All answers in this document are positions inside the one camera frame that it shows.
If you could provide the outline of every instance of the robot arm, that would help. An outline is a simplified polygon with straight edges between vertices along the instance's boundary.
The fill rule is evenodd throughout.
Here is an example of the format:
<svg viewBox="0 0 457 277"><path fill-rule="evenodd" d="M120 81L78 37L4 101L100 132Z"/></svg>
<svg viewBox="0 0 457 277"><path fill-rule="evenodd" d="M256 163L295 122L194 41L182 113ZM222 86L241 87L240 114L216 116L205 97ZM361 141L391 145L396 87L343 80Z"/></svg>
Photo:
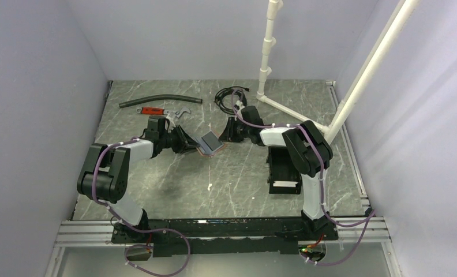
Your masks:
<svg viewBox="0 0 457 277"><path fill-rule="evenodd" d="M96 179L96 197L114 210L123 220L139 229L148 228L147 213L126 193L128 171L133 163L156 157L163 149L171 148L175 153L185 153L199 145L180 126L168 131L169 120L163 116L150 116L147 128L139 141L109 150L101 164ZM100 154L106 144L90 146L79 179L77 191L92 197L92 180Z"/></svg>
<svg viewBox="0 0 457 277"><path fill-rule="evenodd" d="M318 172L323 170L325 178L329 161L332 159L332 149L312 121L305 121L301 126L306 130L324 160L323 169L320 168L320 163L312 149L306 145L300 129L290 127L264 129L260 132L260 136L264 145L286 147L288 149L293 166L300 172L302 178L304 191L303 213L310 220L318 220L324 217L324 212L320 207Z"/></svg>

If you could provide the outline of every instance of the white wall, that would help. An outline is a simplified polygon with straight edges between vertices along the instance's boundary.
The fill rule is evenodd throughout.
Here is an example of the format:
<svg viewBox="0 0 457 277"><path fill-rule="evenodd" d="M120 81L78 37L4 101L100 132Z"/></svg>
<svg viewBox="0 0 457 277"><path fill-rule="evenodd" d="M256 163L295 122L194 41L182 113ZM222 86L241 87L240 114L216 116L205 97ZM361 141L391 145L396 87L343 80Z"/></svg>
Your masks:
<svg viewBox="0 0 457 277"><path fill-rule="evenodd" d="M63 0L0 0L0 276L43 276L107 88Z"/></svg>
<svg viewBox="0 0 457 277"><path fill-rule="evenodd" d="M381 0L342 98L396 1ZM347 121L405 276L457 276L457 0L422 1Z"/></svg>
<svg viewBox="0 0 457 277"><path fill-rule="evenodd" d="M267 0L68 0L112 80L259 77ZM335 80L377 0L285 1L270 78Z"/></svg>

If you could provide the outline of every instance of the wrench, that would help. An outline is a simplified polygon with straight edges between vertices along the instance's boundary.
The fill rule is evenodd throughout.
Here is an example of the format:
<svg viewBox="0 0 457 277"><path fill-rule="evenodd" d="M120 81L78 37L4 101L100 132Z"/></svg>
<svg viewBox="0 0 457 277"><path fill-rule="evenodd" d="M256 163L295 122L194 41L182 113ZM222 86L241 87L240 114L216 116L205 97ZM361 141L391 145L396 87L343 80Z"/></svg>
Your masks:
<svg viewBox="0 0 457 277"><path fill-rule="evenodd" d="M181 110L179 111L173 111L174 112L174 116L176 116L176 118L180 118L182 116L183 113L188 113L188 114L191 114L191 110L184 107L182 108Z"/></svg>
<svg viewBox="0 0 457 277"><path fill-rule="evenodd" d="M139 114L148 114L148 115L172 115L176 118L180 118L183 113L191 113L191 110L184 107L179 111L170 111L164 110L163 108L150 108L150 107L139 107L137 108L137 113Z"/></svg>

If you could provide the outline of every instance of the table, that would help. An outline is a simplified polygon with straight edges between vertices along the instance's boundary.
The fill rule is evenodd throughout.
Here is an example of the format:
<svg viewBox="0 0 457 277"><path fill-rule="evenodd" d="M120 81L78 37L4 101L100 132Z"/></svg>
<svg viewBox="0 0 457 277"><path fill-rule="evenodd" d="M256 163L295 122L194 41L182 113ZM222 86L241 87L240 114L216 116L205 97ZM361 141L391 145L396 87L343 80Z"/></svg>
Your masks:
<svg viewBox="0 0 457 277"><path fill-rule="evenodd" d="M116 143L139 136L147 115L138 106L120 109L118 103L157 94L202 98L203 104L162 100L140 106L191 109L177 124L190 136L209 130L221 133L228 115L213 103L218 90L232 85L250 88L248 105L257 107L264 123L298 123L298 120L256 100L257 80L142 80L115 81L106 101L95 141ZM335 103L324 80L268 80L266 95L322 124L329 124ZM327 204L333 216L363 215L361 189L347 141L338 135L331 144L334 158L327 174ZM129 171L128 192L144 207L149 218L230 218L300 215L303 194L268 194L267 147L228 143L212 158L197 152L175 154L165 149L156 158L140 161ZM74 220L109 219L102 206L79 196Z"/></svg>

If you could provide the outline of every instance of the marble surface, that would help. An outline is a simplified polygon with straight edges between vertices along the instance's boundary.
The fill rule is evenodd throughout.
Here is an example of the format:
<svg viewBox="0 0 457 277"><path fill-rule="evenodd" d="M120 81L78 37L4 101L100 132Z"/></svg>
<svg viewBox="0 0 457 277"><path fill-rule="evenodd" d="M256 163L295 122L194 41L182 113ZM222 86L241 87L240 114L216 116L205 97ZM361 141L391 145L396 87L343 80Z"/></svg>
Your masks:
<svg viewBox="0 0 457 277"><path fill-rule="evenodd" d="M225 87L249 87L249 105L255 105L264 123L298 123L297 119L256 100L257 80L153 80L115 81L106 102L96 142L115 143L139 136L147 115L138 106L118 108L118 103L148 95L179 94L202 98L203 104L163 100L139 106L178 110L190 108L177 120L191 136L209 130L221 133L228 115L214 105L216 92ZM323 80L268 80L266 95L319 123L329 124L334 104ZM327 203L331 215L363 215L360 190L342 136L332 143L334 158L327 174ZM268 194L267 147L246 139L228 143L214 157L198 152L175 154L165 149L129 171L128 192L145 208L149 218L225 218L300 215L300 195ZM74 220L109 219L111 215L85 196L79 196Z"/></svg>

